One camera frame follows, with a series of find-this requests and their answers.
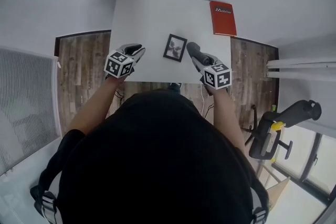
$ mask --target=white table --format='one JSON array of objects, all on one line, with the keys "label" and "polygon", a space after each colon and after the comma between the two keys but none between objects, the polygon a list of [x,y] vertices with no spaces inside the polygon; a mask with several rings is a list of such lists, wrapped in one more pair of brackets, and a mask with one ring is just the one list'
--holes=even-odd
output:
[{"label": "white table", "polygon": [[146,48],[128,81],[200,83],[186,50],[182,62],[163,58],[169,34],[198,43],[231,67],[230,37],[213,34],[209,1],[117,0],[110,51],[130,43]]}]

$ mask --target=backpack strap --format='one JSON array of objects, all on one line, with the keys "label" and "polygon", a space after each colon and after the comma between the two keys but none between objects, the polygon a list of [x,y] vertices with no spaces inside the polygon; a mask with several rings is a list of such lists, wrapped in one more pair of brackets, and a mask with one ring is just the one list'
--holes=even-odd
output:
[{"label": "backpack strap", "polygon": [[252,200],[253,200],[253,210],[252,210],[252,216],[253,219],[251,221],[251,224],[264,224],[266,222],[267,218],[267,210],[265,210],[262,207],[260,198],[257,194],[257,192],[251,188],[252,193]]},{"label": "backpack strap", "polygon": [[62,172],[60,172],[52,181],[49,190],[46,190],[42,196],[41,213],[50,224],[63,224],[62,216],[55,202],[59,191],[59,181]]}]

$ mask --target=wooden floor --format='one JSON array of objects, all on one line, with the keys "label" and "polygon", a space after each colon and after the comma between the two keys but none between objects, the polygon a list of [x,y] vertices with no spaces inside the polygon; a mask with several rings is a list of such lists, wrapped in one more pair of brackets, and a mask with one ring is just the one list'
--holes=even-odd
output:
[{"label": "wooden floor", "polygon": [[[109,51],[110,32],[61,38],[59,41],[58,104],[63,133],[71,119],[82,105],[93,95],[104,81],[103,66]],[[253,122],[250,109],[255,104],[258,118],[271,109],[276,102],[276,79],[266,78],[266,62],[277,59],[277,49],[254,42],[231,39],[233,85],[229,92],[236,105],[236,114],[241,127],[248,128]],[[120,103],[138,92],[166,88],[167,83],[125,82],[118,92],[123,96],[115,98],[109,114]],[[181,94],[193,101],[199,112],[205,116],[208,107],[213,104],[200,84],[184,84]],[[210,109],[207,120],[213,121]],[[257,162],[251,160],[254,168]]]}]

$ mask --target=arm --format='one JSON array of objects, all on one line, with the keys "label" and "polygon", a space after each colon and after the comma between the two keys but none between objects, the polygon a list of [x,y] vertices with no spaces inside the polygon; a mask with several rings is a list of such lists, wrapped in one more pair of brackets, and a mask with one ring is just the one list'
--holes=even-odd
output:
[{"label": "arm", "polygon": [[226,89],[211,90],[214,95],[214,126],[241,152],[245,153],[244,136],[239,127],[234,104]]},{"label": "arm", "polygon": [[105,120],[117,87],[125,78],[108,77],[70,122],[67,131],[77,129],[87,135]]}]

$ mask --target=yellow part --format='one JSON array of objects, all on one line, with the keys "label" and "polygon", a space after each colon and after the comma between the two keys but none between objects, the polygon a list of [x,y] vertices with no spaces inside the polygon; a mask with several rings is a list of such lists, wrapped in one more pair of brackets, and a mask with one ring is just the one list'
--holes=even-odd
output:
[{"label": "yellow part", "polygon": [[275,122],[275,123],[272,124],[271,130],[272,131],[280,131],[281,128],[283,128],[284,126],[286,126],[286,124],[284,124],[282,121]]}]

